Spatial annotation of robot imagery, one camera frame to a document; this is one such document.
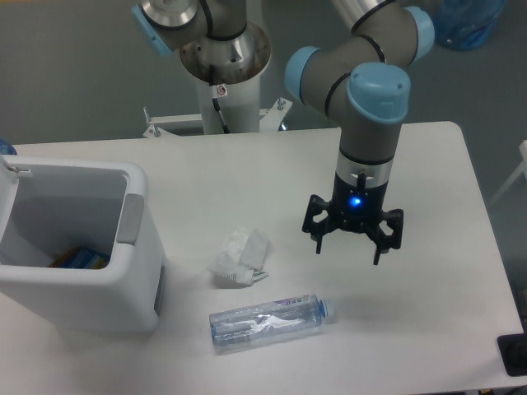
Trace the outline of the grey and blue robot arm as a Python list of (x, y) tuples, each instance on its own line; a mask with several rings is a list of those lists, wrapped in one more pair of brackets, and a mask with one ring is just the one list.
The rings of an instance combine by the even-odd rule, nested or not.
[[(411, 82), (405, 69), (435, 40), (431, 18), (394, 1), (337, 1), (351, 38), (335, 49), (298, 49), (284, 84), (341, 130), (333, 194), (310, 197), (302, 229), (316, 242), (343, 230), (366, 235), (381, 255), (398, 249), (403, 211), (383, 208)], [(160, 55), (178, 53), (198, 84), (207, 134), (258, 131), (259, 93), (270, 42), (244, 1), (140, 1), (132, 14)]]

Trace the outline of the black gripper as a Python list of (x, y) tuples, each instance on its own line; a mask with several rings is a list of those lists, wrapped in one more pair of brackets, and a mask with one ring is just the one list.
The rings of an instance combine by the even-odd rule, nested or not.
[(403, 238), (403, 209), (383, 211), (388, 184), (359, 190), (356, 185), (334, 177), (330, 202), (316, 194), (308, 201), (301, 230), (316, 242), (321, 253), (323, 238), (335, 230), (364, 233), (375, 244), (373, 264), (391, 249), (400, 249)]

